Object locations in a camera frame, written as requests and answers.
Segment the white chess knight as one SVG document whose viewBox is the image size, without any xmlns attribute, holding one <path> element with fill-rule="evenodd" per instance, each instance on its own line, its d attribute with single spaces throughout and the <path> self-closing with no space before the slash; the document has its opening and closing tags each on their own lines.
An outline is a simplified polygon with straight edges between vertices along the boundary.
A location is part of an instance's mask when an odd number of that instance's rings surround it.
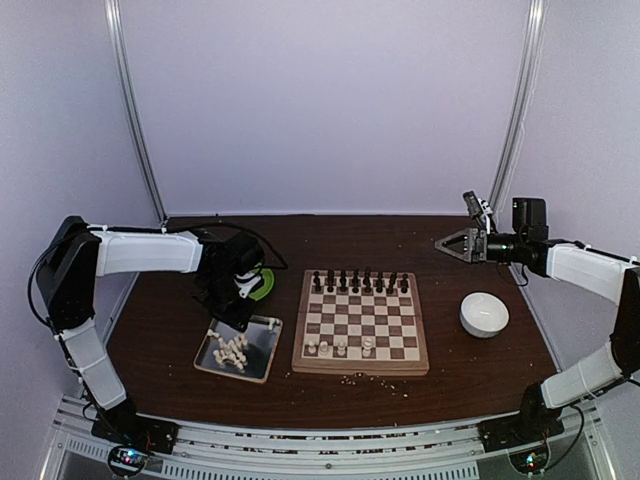
<svg viewBox="0 0 640 480">
<path fill-rule="evenodd" d="M 319 344 L 319 356 L 320 357 L 329 356 L 331 351 L 332 351 L 331 346 L 326 341 L 322 341 Z"/>
</svg>

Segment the white chess king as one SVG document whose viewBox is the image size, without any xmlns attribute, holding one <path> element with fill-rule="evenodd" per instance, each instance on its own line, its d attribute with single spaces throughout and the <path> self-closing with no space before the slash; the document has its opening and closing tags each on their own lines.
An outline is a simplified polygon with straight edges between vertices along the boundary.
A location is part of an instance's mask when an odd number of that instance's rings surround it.
<svg viewBox="0 0 640 480">
<path fill-rule="evenodd" d="M 365 337 L 361 343 L 361 356 L 363 358 L 369 358 L 374 347 L 374 339 L 371 337 Z"/>
</svg>

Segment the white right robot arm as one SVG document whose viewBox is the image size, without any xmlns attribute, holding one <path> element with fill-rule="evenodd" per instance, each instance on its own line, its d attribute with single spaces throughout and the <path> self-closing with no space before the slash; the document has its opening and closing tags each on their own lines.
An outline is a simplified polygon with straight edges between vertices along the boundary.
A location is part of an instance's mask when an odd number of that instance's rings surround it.
<svg viewBox="0 0 640 480">
<path fill-rule="evenodd" d="M 561 369 L 528 386 L 517 413 L 479 424 L 488 448 L 558 435 L 564 408 L 596 398 L 639 369 L 639 260 L 578 240 L 549 235 L 541 198 L 512 200 L 512 230 L 501 233 L 488 202 L 464 193 L 475 226 L 435 243 L 468 264 L 515 265 L 531 274 L 522 285 Z"/>
</svg>

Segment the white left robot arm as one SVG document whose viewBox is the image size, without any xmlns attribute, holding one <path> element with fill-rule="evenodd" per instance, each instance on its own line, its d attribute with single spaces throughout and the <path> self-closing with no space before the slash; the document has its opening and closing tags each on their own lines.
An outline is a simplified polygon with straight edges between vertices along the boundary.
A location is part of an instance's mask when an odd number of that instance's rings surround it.
<svg viewBox="0 0 640 480">
<path fill-rule="evenodd" d="M 95 326 L 97 278 L 120 273 L 195 274 L 196 299 L 210 316 L 243 332 L 255 308 L 251 294 L 263 282 L 267 240 L 236 226 L 220 240 L 211 224 L 183 229 L 89 224 L 64 219 L 34 262 L 27 288 L 37 289 L 46 313 L 37 319 L 61 345 L 89 395 L 97 418 L 94 436 L 136 449 L 168 452 L 178 427 L 138 414 Z"/>
</svg>

